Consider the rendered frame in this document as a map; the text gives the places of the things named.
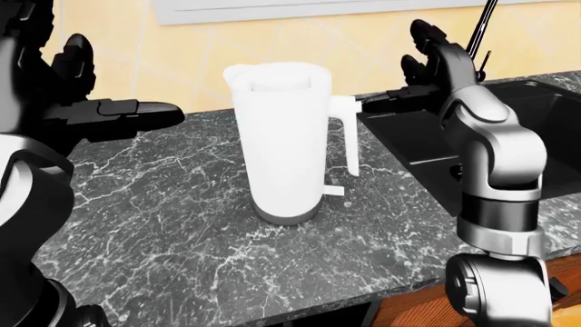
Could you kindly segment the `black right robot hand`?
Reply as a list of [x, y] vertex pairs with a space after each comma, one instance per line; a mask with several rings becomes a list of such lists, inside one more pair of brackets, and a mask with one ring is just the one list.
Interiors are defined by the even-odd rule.
[[407, 86], [370, 97], [362, 102], [366, 114], [405, 114], [428, 111], [439, 114], [452, 92], [478, 83], [472, 59], [461, 45], [450, 43], [437, 26], [416, 19], [410, 34], [425, 64], [408, 54], [400, 66]]

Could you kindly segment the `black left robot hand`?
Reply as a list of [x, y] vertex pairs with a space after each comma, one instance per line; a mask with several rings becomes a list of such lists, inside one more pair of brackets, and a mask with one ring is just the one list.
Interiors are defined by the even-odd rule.
[[42, 58], [53, 32], [54, 0], [0, 0], [0, 134], [32, 138], [68, 156], [76, 145], [134, 138], [184, 120], [173, 104], [88, 100], [94, 50], [71, 35], [51, 63]]

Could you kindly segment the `white electric kettle grey base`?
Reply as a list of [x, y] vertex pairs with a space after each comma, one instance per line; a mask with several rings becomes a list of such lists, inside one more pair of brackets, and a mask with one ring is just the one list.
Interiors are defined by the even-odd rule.
[[347, 169], [359, 176], [355, 97], [331, 93], [329, 70], [303, 62], [234, 64], [223, 70], [251, 191], [260, 218], [275, 225], [312, 219], [324, 195], [343, 195], [326, 185], [329, 119], [343, 125]]

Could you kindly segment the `thin black faucet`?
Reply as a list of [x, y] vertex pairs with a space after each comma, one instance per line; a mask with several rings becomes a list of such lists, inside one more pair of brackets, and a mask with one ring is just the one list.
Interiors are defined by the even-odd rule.
[[[490, 21], [490, 18], [495, 10], [495, 7], [497, 6], [497, 2], [498, 0], [487, 0], [484, 9], [482, 10], [482, 14], [479, 18], [479, 21], [474, 29], [474, 32], [468, 42], [466, 51], [468, 53], [468, 56], [470, 56], [470, 59], [472, 61], [474, 61], [476, 59], [477, 53], [478, 53], [478, 48], [480, 47], [480, 44], [484, 38], [484, 35], [486, 33], [487, 30], [487, 25]], [[485, 67], [487, 64], [487, 61], [489, 59], [491, 55], [491, 51], [487, 51], [487, 54], [485, 56], [485, 58], [483, 59], [482, 65], [480, 66], [480, 68], [476, 71], [477, 74], [477, 79], [479, 82], [485, 81], [486, 79], [486, 72], [485, 72]]]

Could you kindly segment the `black kitchen sink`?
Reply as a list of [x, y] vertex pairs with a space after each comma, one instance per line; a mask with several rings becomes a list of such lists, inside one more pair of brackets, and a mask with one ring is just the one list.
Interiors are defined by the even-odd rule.
[[[581, 193], [581, 71], [486, 84], [519, 122], [545, 141], [545, 199]], [[360, 114], [359, 119], [451, 215], [460, 212], [459, 160], [427, 111]]]

